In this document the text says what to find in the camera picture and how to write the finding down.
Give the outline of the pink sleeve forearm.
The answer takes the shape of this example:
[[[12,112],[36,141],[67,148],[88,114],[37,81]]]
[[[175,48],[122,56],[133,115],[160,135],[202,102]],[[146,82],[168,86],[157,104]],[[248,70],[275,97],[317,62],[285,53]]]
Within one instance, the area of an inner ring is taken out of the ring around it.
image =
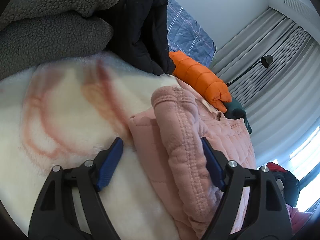
[[[300,212],[296,207],[292,207],[289,204],[286,204],[287,212],[290,217],[292,232],[295,235],[308,221],[311,212]]]

